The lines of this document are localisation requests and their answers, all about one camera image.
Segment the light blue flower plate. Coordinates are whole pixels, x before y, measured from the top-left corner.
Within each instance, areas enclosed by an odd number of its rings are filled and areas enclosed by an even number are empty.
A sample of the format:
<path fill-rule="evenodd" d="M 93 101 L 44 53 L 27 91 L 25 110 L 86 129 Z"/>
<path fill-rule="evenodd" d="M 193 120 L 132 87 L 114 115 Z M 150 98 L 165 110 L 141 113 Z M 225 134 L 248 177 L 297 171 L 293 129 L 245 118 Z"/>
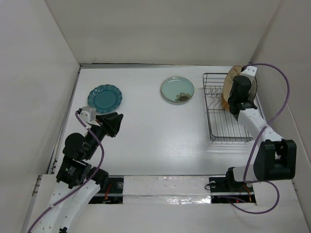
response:
<path fill-rule="evenodd" d="M 163 97 L 171 102 L 182 104 L 194 95 L 193 83 L 181 76 L 172 76 L 163 81 L 160 88 Z"/>

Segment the beige bird plate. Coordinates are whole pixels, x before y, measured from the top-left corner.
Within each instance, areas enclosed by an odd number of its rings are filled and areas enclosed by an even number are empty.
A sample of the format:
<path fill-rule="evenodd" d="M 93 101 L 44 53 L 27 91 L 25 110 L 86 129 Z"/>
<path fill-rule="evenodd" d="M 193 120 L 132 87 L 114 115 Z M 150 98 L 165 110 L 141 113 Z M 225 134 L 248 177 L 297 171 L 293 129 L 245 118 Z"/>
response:
<path fill-rule="evenodd" d="M 225 77 L 221 98 L 222 98 L 222 107 L 227 111 L 229 110 L 228 98 L 233 85 L 233 78 L 235 76 L 240 75 L 241 71 L 242 66 L 240 65 L 233 66 Z"/>

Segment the grey tree plate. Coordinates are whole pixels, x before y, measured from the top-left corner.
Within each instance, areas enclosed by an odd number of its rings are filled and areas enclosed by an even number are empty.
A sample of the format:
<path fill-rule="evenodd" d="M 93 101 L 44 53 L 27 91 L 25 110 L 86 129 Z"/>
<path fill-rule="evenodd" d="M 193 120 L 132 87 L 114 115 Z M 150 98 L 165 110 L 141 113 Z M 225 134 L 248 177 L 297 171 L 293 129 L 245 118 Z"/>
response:
<path fill-rule="evenodd" d="M 249 90 L 249 97 L 248 97 L 249 101 L 254 101 L 257 94 L 257 88 L 258 88 L 257 78 L 254 77 L 253 80 L 251 81 L 251 87 Z"/>

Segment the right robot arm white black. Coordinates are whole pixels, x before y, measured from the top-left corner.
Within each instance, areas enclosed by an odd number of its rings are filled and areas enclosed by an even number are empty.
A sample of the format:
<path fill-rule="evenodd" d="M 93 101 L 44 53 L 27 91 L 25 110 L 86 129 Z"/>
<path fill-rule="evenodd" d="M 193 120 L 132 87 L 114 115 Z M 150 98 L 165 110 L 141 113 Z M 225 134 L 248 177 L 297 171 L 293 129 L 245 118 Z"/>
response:
<path fill-rule="evenodd" d="M 297 145 L 277 134 L 262 118 L 256 105 L 249 99 L 251 81 L 238 75 L 233 79 L 228 98 L 229 111 L 254 139 L 246 166 L 230 167 L 226 172 L 225 187 L 235 191 L 242 183 L 291 180 L 295 177 Z"/>

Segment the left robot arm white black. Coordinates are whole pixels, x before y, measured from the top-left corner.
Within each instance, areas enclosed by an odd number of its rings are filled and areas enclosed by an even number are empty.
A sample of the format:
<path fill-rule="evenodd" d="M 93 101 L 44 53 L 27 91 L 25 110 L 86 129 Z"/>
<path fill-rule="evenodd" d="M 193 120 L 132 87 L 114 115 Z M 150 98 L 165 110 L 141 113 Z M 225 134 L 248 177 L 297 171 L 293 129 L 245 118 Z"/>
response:
<path fill-rule="evenodd" d="M 69 233 L 94 195 L 110 189 L 109 174 L 101 169 L 105 155 L 102 140 L 117 136 L 123 114 L 97 115 L 94 108 L 83 107 L 75 117 L 87 133 L 66 138 L 48 207 L 29 227 L 30 233 Z"/>

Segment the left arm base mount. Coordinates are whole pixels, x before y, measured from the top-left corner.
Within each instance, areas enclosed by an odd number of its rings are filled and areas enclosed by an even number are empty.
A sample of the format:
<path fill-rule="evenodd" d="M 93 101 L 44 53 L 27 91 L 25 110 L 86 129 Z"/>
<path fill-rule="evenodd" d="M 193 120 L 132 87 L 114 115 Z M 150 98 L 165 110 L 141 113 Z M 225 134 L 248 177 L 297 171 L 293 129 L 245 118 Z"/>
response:
<path fill-rule="evenodd" d="M 89 204 L 122 204 L 123 203 L 124 177 L 109 177 L 109 183 L 105 190 L 99 191 Z"/>

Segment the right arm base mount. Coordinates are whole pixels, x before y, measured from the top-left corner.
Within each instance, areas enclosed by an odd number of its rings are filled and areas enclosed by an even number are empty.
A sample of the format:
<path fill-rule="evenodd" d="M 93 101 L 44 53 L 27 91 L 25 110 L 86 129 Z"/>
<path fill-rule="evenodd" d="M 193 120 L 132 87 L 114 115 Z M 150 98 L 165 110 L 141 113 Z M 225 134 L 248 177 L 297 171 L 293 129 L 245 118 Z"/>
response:
<path fill-rule="evenodd" d="M 209 177 L 205 190 L 211 194 L 211 203 L 256 203 L 253 187 L 243 182 L 229 184 L 226 177 Z"/>

